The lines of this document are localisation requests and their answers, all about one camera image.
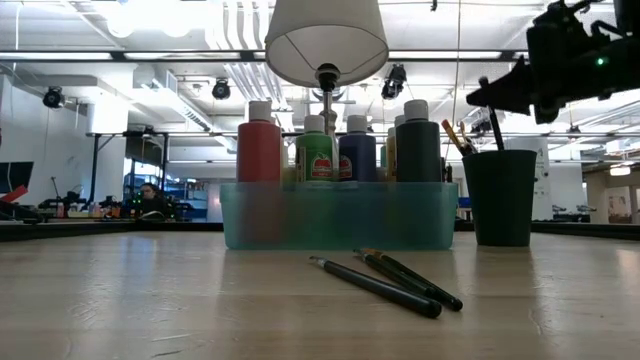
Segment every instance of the ceiling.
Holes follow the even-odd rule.
[[[143,13],[135,19],[137,28],[128,37],[118,38],[111,35],[108,19],[121,5],[117,1],[56,1],[32,0],[0,2],[0,50],[210,50],[206,33],[216,21],[225,26],[227,40],[235,35],[240,39],[239,46],[244,49],[258,50],[260,43],[260,9],[268,5],[272,12],[275,1],[220,1],[224,11],[212,10],[211,1],[182,1],[177,7],[170,7],[166,1],[153,0],[154,11]],[[458,6],[457,0],[440,0],[437,11],[431,12],[431,1],[380,0],[380,9],[385,26],[389,47],[392,50],[487,50],[526,49],[525,31],[531,20],[539,15],[549,1],[542,0],[463,0]],[[251,4],[253,36],[249,39],[243,34],[245,5]],[[237,6],[237,29],[228,27],[230,13]],[[596,19],[615,24],[612,1],[592,6],[591,12],[581,15],[585,24]],[[162,29],[163,24],[179,24],[190,28],[182,37],[170,37]],[[248,44],[257,43],[257,48]],[[405,64],[408,86],[394,102],[383,102],[380,97],[381,84],[389,72],[388,64],[376,75],[348,87],[341,99],[348,103],[344,106],[344,115],[366,114],[372,117],[375,131],[386,131],[393,118],[402,113],[402,104],[412,98],[426,99],[429,102],[430,117],[441,121],[449,119],[459,121],[473,116],[474,107],[466,104],[466,95],[478,87],[478,79],[487,76],[489,80],[506,74],[512,63],[506,62],[411,62]],[[109,84],[125,96],[128,101],[139,105],[142,111],[130,114],[130,123],[146,123],[158,129],[171,131],[197,131],[197,126],[185,125],[185,119],[171,106],[157,99],[143,96],[136,89],[132,73],[137,64],[64,64],[29,63],[20,64],[18,74],[22,77],[42,75],[91,75]],[[241,94],[233,80],[231,97],[227,100],[214,100],[211,96],[216,78],[230,77],[229,66],[221,63],[158,63],[154,65],[156,74],[170,71],[177,77],[178,93],[193,105],[197,112],[213,123],[216,131],[234,132],[245,121],[246,97]],[[261,73],[254,73],[266,94],[268,88]],[[317,102],[307,89],[299,88],[280,81],[280,90],[286,98],[287,109],[292,125],[296,130],[302,126],[303,118],[309,112],[310,102]],[[627,131],[636,130],[640,125],[640,116],[635,111],[612,116],[598,122],[598,116],[614,111],[620,106],[640,100],[640,92],[632,91],[614,95],[610,101],[586,100],[572,104],[561,112],[552,125],[536,126],[532,118],[505,114],[504,132],[564,132],[570,122],[585,122],[583,132],[608,132],[622,127]],[[203,140],[179,140],[180,146],[202,146]],[[566,139],[551,140],[562,145]],[[603,139],[590,139],[576,149],[586,150],[605,143]],[[219,145],[215,141],[207,146]]]

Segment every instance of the green paint bottle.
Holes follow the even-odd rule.
[[[296,139],[296,178],[298,182],[333,181],[333,144],[324,133],[324,117],[304,119],[304,135]]]

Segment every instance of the pencil cup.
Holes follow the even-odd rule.
[[[529,246],[536,155],[504,150],[462,159],[478,245]]]

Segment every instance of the teal plastic container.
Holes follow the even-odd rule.
[[[222,185],[220,202],[230,249],[446,250],[453,242],[458,188],[446,183],[238,183]]]

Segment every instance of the wooden table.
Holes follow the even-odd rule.
[[[393,253],[459,294],[421,318],[307,261],[215,233],[0,244],[0,359],[637,359],[640,243],[534,235],[529,249]]]

